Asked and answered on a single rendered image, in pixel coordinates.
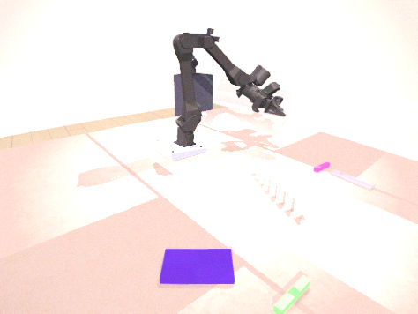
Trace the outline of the purple flat rectangular block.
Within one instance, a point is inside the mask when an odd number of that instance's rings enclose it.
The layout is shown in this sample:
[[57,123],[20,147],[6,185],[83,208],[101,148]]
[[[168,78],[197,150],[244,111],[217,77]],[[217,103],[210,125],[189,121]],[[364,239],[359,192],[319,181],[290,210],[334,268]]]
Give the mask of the purple flat rectangular block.
[[163,284],[235,284],[232,249],[165,249]]

